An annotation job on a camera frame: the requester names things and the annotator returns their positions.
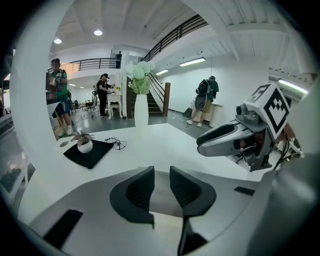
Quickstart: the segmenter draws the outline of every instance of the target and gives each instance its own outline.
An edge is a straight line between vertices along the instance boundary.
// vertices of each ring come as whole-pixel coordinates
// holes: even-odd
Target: white vase
[[[78,146],[78,150],[81,153],[86,154],[86,153],[89,153],[92,150],[92,147],[93,147],[93,144],[92,144],[92,141],[90,140],[88,143],[83,144],[81,146]]]
[[[134,123],[138,129],[148,126],[149,112],[147,95],[137,94],[134,104]]]

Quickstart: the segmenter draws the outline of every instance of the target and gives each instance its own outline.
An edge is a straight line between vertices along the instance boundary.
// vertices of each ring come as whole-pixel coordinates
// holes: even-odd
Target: desk
[[[120,117],[122,118],[121,96],[122,96],[122,94],[120,94],[120,93],[108,94],[107,99],[108,99],[108,110],[109,111],[111,110],[111,102],[118,102],[119,114],[120,114]]]
[[[78,186],[138,167],[154,166],[156,171],[169,172],[170,166],[198,172],[246,180],[248,171],[225,156],[205,157],[197,151],[196,139],[168,123],[148,125],[144,137],[137,139],[135,127],[92,133],[97,141],[116,137],[126,141],[121,151],[111,149],[91,170],[66,158],[63,153],[76,144],[61,138],[54,145],[51,157],[42,159],[21,200],[18,219],[29,225],[47,207]],[[59,147],[69,141],[65,147]]]
[[[224,106],[222,106],[222,105],[211,103],[210,112],[206,113],[204,115],[204,120],[209,121],[209,126],[210,127],[213,128],[213,127],[217,127],[218,125],[220,125],[220,120],[221,120],[221,116],[222,116],[223,107]],[[194,100],[191,101],[190,108],[192,109],[192,113],[193,113],[195,111],[195,101]],[[201,113],[202,112],[199,111],[193,121],[199,122]]]

